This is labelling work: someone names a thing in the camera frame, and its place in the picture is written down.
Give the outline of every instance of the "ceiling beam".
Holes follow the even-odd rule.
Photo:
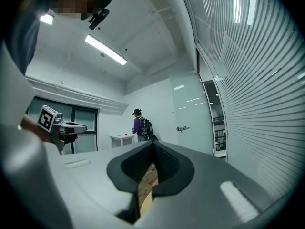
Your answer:
[[[178,63],[185,63],[185,64],[191,64],[190,62],[190,58],[187,55],[187,53],[184,53],[183,55],[181,55],[180,57],[176,58],[174,56],[170,56],[164,60],[159,61],[157,64],[155,65],[151,65],[148,69],[148,71],[146,72],[146,74],[144,76],[136,76],[134,77],[131,81],[129,81],[127,83],[127,87],[131,87],[133,85],[136,85],[139,81],[142,81],[143,79],[149,78],[152,75],[155,75],[167,68],[170,68],[172,66],[174,66],[175,64]]]
[[[190,56],[194,69],[197,70],[197,55],[194,33],[186,4],[184,0],[167,1],[172,6],[173,10],[176,12],[177,23],[180,28],[186,50]]]
[[[171,36],[171,33],[169,32],[167,26],[165,25],[163,18],[159,14],[158,10],[156,9],[155,5],[152,3],[151,0],[143,0],[151,11],[151,19],[155,22],[155,25],[157,26],[159,33],[162,35],[164,44],[167,45],[170,52],[173,56],[178,57],[178,50],[176,47],[176,44],[174,43],[174,40]]]
[[[107,56],[107,59],[105,60],[105,63],[107,63],[110,60],[113,60],[113,59],[111,57]],[[138,64],[136,64],[135,62],[130,61],[130,60],[127,60],[127,63],[125,65],[123,65],[122,67],[130,67],[131,69],[133,69],[134,71],[136,71],[140,75],[145,74],[145,70],[143,68],[139,67]]]

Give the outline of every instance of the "white table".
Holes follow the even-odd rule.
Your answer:
[[[134,135],[111,135],[110,138],[112,148],[134,143]]]

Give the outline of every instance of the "gray plastic surface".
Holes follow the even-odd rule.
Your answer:
[[[277,200],[271,207],[264,211],[260,216],[254,218],[246,224],[240,225],[235,229],[260,229],[267,226],[283,209],[289,200],[291,193],[286,194]]]
[[[178,145],[160,143],[187,156],[195,166],[195,175],[178,195],[155,198],[152,207],[135,223],[136,226],[164,229],[239,226],[241,222],[237,214],[219,188],[225,181],[234,182],[260,211],[273,203],[257,183],[223,160]]]
[[[34,89],[0,43],[0,124],[19,125],[34,98]]]
[[[118,191],[106,173],[108,162],[144,142],[110,150],[61,156],[34,134],[0,127],[1,165],[26,209],[49,228],[131,228],[115,215],[132,195]],[[260,211],[272,199],[254,181],[211,155],[162,143],[188,157],[195,175],[178,195],[155,198],[135,225],[140,228],[233,228],[241,222],[219,186],[232,181]]]

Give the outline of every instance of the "window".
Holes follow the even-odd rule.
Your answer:
[[[37,121],[41,107],[47,105],[63,114],[65,121],[74,121],[87,126],[85,133],[78,134],[74,143],[66,144],[64,154],[83,153],[97,151],[96,124],[97,109],[85,108],[71,104],[63,104],[40,97],[35,97],[31,102],[27,114]]]

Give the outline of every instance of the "pipe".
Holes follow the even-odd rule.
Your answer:
[[[31,76],[26,76],[26,78],[30,82],[32,81],[32,82],[35,82],[35,83],[43,84],[43,85],[54,87],[54,88],[55,88],[55,85],[56,85],[55,83],[51,83],[51,82],[48,82],[46,80],[37,80],[37,79],[35,79],[34,77],[31,77]],[[67,86],[57,85],[57,89],[61,89],[62,91],[65,91],[65,92],[73,93],[73,94],[76,94],[78,96],[82,96],[82,97],[85,97],[85,98],[88,98],[88,99],[91,99],[91,100],[95,100],[95,101],[99,101],[99,102],[103,102],[103,103],[107,103],[107,104],[113,104],[113,105],[116,105],[116,104],[117,105],[124,105],[125,104],[125,103],[120,103],[120,102],[115,101],[115,100],[106,99],[106,98],[97,96],[95,94],[90,94],[90,93],[84,92],[82,90],[73,89],[73,88],[70,88],[70,87],[67,87]]]

